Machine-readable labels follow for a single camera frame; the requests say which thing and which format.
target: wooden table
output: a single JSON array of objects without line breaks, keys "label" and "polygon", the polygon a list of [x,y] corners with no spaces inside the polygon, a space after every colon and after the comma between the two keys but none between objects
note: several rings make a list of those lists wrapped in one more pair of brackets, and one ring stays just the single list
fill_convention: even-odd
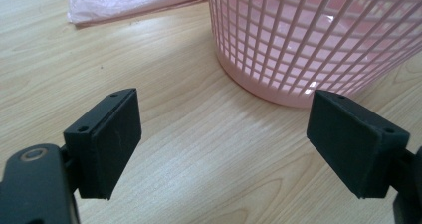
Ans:
[{"label": "wooden table", "polygon": [[[307,140],[309,110],[236,85],[213,48],[208,4],[76,28],[68,0],[0,0],[0,169],[106,95],[137,88],[143,137],[110,201],[83,223],[393,223],[358,200]],[[422,144],[422,54],[355,100]]]}]

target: pink laundry basket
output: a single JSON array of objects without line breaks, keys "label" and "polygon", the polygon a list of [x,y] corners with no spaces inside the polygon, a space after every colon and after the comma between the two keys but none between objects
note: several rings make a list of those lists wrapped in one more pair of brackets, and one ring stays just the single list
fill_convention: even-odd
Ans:
[{"label": "pink laundry basket", "polygon": [[225,71],[268,101],[352,96],[422,50],[422,0],[209,0]]}]

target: light wood surface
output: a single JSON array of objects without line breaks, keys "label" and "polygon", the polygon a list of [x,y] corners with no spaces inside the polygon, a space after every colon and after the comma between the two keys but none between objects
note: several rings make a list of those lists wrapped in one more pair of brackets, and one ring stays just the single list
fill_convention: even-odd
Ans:
[{"label": "light wood surface", "polygon": [[[310,111],[237,86],[213,48],[208,4],[76,28],[67,0],[0,0],[0,169],[106,95],[137,88],[143,137],[110,201],[83,223],[393,223],[358,200],[305,131]],[[354,99],[422,144],[422,54]]]}]

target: screw hole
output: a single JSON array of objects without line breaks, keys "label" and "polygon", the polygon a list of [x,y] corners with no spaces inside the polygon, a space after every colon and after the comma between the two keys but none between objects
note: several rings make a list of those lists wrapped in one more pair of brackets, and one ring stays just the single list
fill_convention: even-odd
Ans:
[{"label": "screw hole", "polygon": [[27,224],[44,224],[44,220],[42,220],[42,219],[34,219],[34,220],[28,222]]},{"label": "screw hole", "polygon": [[385,128],[384,131],[386,131],[388,133],[394,133],[394,129],[389,128],[389,127]]},{"label": "screw hole", "polygon": [[78,132],[83,132],[83,131],[87,131],[88,127],[87,126],[82,126],[80,128],[78,128]]}]

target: basket grid pattern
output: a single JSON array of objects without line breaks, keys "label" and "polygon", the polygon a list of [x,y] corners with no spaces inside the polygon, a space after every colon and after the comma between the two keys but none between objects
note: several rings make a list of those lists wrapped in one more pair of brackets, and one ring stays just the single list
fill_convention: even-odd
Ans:
[{"label": "basket grid pattern", "polygon": [[210,0],[217,53],[262,89],[353,94],[422,49],[422,0]]}]

